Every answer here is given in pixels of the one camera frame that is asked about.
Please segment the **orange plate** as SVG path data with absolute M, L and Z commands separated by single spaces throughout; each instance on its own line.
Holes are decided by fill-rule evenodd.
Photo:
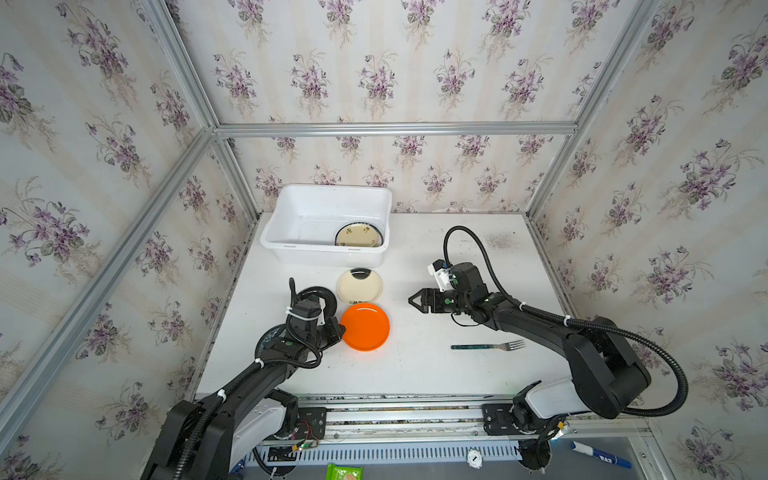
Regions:
M 352 349 L 369 352 L 381 347 L 390 334 L 390 321 L 386 312 L 373 303 L 360 303 L 349 307 L 342 315 L 345 328 L 343 341 Z

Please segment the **cream plate with small motifs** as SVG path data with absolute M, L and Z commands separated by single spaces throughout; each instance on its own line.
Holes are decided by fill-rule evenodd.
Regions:
M 383 244 L 384 236 L 373 224 L 352 222 L 342 226 L 334 237 L 336 246 L 378 248 Z

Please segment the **teal patterned plate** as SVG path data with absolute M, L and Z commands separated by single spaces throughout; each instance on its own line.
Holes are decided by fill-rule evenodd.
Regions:
M 285 325 L 280 324 L 268 329 L 258 340 L 254 349 L 254 357 L 259 358 L 268 345 L 276 338 L 280 338 L 285 330 Z

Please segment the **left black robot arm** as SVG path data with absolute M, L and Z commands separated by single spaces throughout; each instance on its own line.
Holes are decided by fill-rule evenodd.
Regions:
M 265 400 L 291 402 L 273 392 L 298 369 L 320 366 L 322 353 L 342 340 L 332 292 L 300 292 L 287 308 L 278 336 L 232 380 L 201 400 L 178 402 L 168 412 L 141 474 L 143 479 L 227 479 L 244 457 L 236 432 L 254 427 L 253 412 Z

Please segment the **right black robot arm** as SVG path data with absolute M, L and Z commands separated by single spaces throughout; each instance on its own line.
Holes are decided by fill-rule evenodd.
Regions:
M 548 384 L 535 381 L 513 399 L 500 421 L 503 429 L 531 434 L 552 418 L 594 413 L 614 419 L 651 384 L 651 376 L 627 339 L 606 329 L 578 327 L 574 319 L 545 320 L 501 292 L 491 292 L 469 262 L 448 269 L 432 268 L 436 288 L 423 288 L 408 303 L 423 314 L 466 315 L 475 324 L 513 333 L 560 355 L 570 377 Z

